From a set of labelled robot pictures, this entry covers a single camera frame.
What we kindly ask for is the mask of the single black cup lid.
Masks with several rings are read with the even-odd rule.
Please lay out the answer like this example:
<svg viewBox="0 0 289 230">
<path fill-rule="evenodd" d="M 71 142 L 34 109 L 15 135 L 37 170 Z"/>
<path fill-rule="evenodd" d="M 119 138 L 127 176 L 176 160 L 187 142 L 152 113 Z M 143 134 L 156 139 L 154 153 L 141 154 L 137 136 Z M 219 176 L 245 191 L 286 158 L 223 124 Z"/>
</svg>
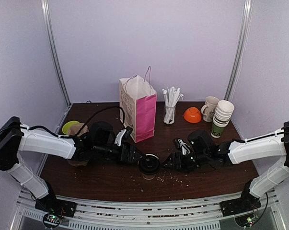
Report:
<svg viewBox="0 0 289 230">
<path fill-rule="evenodd" d="M 153 175 L 159 172 L 161 163 L 157 158 L 145 158 L 138 163 L 139 170 L 145 175 Z"/>
</svg>

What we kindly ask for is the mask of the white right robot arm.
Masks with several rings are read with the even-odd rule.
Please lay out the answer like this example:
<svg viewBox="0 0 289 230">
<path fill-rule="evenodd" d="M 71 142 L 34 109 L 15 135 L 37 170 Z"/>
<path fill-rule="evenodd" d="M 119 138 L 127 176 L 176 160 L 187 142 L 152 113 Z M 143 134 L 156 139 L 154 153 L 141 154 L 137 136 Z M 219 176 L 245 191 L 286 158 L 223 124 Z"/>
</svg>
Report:
<svg viewBox="0 0 289 230">
<path fill-rule="evenodd" d="M 260 207 L 260 197 L 289 177 L 289 121 L 275 132 L 252 139 L 232 139 L 219 145 L 204 130 L 190 133 L 187 139 L 187 143 L 180 138 L 173 140 L 177 151 L 161 164 L 162 168 L 187 173 L 204 165 L 220 168 L 254 159 L 280 157 L 262 175 L 248 181 L 239 198 L 220 203 L 223 216 Z"/>
</svg>

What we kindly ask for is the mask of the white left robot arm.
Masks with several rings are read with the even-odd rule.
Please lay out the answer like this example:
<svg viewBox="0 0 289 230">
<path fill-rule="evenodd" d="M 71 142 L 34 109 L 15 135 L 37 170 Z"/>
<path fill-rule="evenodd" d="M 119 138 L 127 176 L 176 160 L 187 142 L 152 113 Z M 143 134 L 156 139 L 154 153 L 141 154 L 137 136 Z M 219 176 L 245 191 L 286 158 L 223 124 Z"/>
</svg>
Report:
<svg viewBox="0 0 289 230">
<path fill-rule="evenodd" d="M 36 199 L 35 208 L 55 217 L 73 217 L 76 203 L 57 199 L 50 183 L 36 175 L 18 152 L 38 152 L 73 161 L 102 156 L 133 164 L 145 154 L 126 142 L 131 133 L 132 128 L 126 127 L 115 134 L 109 123 L 100 121 L 80 136 L 57 135 L 44 126 L 26 126 L 13 116 L 0 130 L 0 170 L 30 191 Z"/>
</svg>

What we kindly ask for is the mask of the stack of cardboard cup carriers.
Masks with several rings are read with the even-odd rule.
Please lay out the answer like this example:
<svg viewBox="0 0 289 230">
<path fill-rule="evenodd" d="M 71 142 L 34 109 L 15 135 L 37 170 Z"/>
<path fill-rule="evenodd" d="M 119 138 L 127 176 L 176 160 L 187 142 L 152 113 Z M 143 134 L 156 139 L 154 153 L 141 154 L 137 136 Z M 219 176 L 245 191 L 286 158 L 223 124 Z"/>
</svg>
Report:
<svg viewBox="0 0 289 230">
<path fill-rule="evenodd" d="M 68 129 L 67 134 L 68 134 L 69 136 L 74 136 L 74 135 L 76 135 L 83 125 L 84 125 L 84 123 L 73 124 L 73 125 Z M 81 135 L 83 135 L 83 134 L 85 134 L 85 133 L 87 133 L 87 132 L 89 132 L 89 128 L 88 128 L 88 126 L 85 126 L 85 127 L 80 131 L 80 133 L 79 133 L 77 136 L 80 137 Z M 85 161 L 74 161 L 74 160 L 68 159 L 68 163 L 69 163 L 70 165 L 72 165 L 72 166 L 75 166 L 75 167 L 86 166 L 88 162 L 89 162 L 88 160 L 85 160 Z"/>
</svg>

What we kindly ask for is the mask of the single brown paper cup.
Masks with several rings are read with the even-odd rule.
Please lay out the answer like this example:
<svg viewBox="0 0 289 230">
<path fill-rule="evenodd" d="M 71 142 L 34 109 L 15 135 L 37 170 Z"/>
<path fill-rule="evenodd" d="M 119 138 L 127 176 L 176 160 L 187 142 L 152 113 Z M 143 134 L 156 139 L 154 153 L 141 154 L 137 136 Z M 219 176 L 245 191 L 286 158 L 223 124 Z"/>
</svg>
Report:
<svg viewBox="0 0 289 230">
<path fill-rule="evenodd" d="M 158 159 L 158 157 L 155 156 L 155 155 L 153 155 L 153 154 L 147 154 L 147 157 L 146 157 L 146 158 L 157 158 L 157 159 Z M 156 175 L 156 174 L 153 174 L 153 175 L 145 175 L 145 174 L 142 173 L 142 177 L 143 177 L 144 179 L 146 179 L 146 180 L 151 180 L 151 179 L 153 179 L 153 178 L 155 177 L 155 175 Z"/>
</svg>

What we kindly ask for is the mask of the stack of paper cups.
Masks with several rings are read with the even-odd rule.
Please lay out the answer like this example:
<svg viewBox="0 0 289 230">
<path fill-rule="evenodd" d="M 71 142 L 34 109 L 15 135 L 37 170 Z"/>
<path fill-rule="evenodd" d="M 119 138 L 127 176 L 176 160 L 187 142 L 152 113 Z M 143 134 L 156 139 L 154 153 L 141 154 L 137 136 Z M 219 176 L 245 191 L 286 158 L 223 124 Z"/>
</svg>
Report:
<svg viewBox="0 0 289 230">
<path fill-rule="evenodd" d="M 211 128 L 211 136 L 213 138 L 220 138 L 225 127 L 229 124 L 230 118 L 233 114 L 235 107 L 227 100 L 218 102 L 213 116 L 213 123 Z"/>
</svg>

